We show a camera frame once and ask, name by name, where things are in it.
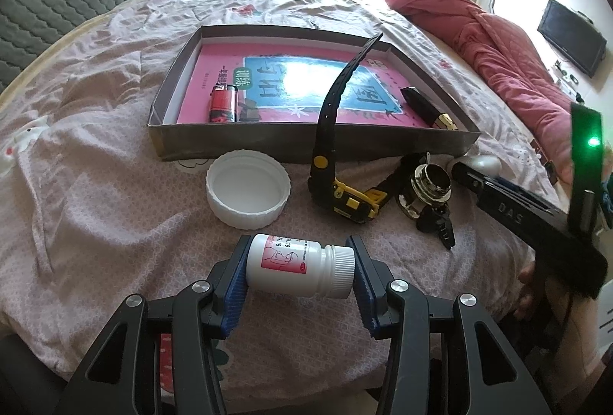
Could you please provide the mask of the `white earbuds case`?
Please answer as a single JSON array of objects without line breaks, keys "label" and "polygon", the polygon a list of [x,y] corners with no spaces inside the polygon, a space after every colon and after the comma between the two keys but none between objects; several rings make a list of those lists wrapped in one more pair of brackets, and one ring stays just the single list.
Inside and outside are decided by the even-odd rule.
[{"label": "white earbuds case", "polygon": [[453,167],[456,164],[463,164],[469,168],[475,169],[476,172],[488,176],[498,176],[502,171],[500,159],[492,155],[462,156],[455,158],[447,164],[446,171],[448,175],[452,175]]}]

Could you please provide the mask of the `silver metal door knob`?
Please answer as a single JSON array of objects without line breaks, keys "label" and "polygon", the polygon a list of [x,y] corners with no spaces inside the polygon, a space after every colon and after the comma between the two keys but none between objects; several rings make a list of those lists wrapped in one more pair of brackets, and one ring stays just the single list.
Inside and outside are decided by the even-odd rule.
[{"label": "silver metal door knob", "polygon": [[401,159],[396,200],[402,212],[424,234],[435,234],[444,247],[455,246],[449,200],[452,181],[442,166],[432,163],[430,155],[409,154]]}]

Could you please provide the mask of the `white pill bottle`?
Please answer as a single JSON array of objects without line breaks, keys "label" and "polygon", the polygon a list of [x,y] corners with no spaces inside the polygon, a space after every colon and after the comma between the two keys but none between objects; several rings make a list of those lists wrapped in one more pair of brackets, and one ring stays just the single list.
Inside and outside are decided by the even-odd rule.
[{"label": "white pill bottle", "polygon": [[246,281],[257,291],[347,299],[353,285],[354,250],[345,246],[258,234],[246,260]]}]

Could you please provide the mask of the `black and yellow wristwatch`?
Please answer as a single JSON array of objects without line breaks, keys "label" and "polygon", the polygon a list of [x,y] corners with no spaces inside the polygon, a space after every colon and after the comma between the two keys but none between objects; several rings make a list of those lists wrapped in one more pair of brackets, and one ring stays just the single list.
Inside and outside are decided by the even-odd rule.
[{"label": "black and yellow wristwatch", "polygon": [[349,80],[381,38],[382,34],[377,34],[362,46],[330,86],[318,116],[308,178],[308,191],[318,206],[358,224],[374,219],[379,212],[379,203],[376,198],[338,180],[336,125],[342,96]]}]

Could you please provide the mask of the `black and gold lipstick box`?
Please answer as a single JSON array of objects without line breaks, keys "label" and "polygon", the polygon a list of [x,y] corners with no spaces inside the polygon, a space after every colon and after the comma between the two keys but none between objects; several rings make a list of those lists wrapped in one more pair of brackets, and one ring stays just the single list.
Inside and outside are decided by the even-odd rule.
[{"label": "black and gold lipstick box", "polygon": [[400,90],[408,107],[430,128],[457,131],[457,125],[448,113],[440,111],[423,93],[414,86]]}]

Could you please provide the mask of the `white plastic jar lid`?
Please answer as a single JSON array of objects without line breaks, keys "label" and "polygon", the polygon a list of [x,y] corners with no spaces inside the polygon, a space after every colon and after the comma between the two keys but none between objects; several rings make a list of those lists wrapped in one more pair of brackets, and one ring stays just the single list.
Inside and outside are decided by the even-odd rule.
[{"label": "white plastic jar lid", "polygon": [[290,197],[286,169],[256,150],[233,150],[207,170],[206,193],[213,214],[233,228],[255,230],[275,222]]}]

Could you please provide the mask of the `red and black lighter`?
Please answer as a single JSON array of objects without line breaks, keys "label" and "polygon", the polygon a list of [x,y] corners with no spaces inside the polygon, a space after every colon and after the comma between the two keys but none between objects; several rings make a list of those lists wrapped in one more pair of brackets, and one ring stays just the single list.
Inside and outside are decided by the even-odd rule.
[{"label": "red and black lighter", "polygon": [[210,123],[236,123],[238,121],[238,90],[232,84],[216,84],[209,106]]}]

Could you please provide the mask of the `pink patterned bed sheet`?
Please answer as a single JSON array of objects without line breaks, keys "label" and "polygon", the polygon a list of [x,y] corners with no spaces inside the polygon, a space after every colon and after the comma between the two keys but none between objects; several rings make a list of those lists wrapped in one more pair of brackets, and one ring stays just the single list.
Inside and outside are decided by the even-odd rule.
[{"label": "pink patterned bed sheet", "polygon": [[[383,0],[131,0],[64,42],[29,81],[1,97],[1,147],[47,125],[1,175],[1,326],[68,379],[121,300],[175,295],[205,277],[240,232],[210,210],[204,172],[157,157],[146,130],[154,97],[190,36],[209,24],[296,25],[357,36],[385,33],[429,73],[481,131],[470,154],[492,154],[512,182],[559,204],[528,131],[450,49],[444,52]],[[518,296],[532,251],[478,210],[451,198],[456,245],[418,232],[390,203],[372,224],[320,212],[308,166],[292,182],[273,235],[342,244],[358,234],[377,260],[425,294],[472,292],[496,317]],[[362,327],[348,300],[249,293],[221,351],[230,410],[283,406],[382,383],[388,342]]]}]

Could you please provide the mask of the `red quilted duvet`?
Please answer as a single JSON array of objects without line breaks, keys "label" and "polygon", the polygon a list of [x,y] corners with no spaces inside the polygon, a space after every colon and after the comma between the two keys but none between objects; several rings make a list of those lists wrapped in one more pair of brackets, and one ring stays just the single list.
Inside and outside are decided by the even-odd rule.
[{"label": "red quilted duvet", "polygon": [[562,93],[520,26],[472,0],[384,0],[451,47],[530,130],[558,178],[572,182],[570,97]]}]

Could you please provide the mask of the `black flat television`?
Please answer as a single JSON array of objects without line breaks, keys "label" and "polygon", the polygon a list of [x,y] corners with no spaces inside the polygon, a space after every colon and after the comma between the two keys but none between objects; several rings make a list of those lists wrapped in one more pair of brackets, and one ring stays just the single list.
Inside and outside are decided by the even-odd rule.
[{"label": "black flat television", "polygon": [[605,57],[607,41],[579,13],[557,0],[549,0],[537,31],[582,73],[595,75]]}]

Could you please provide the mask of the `shallow grey cardboard box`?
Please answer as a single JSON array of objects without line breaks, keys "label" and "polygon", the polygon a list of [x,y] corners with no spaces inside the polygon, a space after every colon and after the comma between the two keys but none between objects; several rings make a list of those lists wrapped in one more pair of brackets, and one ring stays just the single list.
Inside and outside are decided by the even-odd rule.
[{"label": "shallow grey cardboard box", "polygon": [[[303,27],[200,27],[151,105],[148,129],[158,157],[209,159],[258,150],[280,162],[307,164],[324,98],[366,43],[362,36]],[[341,97],[337,157],[461,156],[479,135],[436,80],[380,41]]]}]

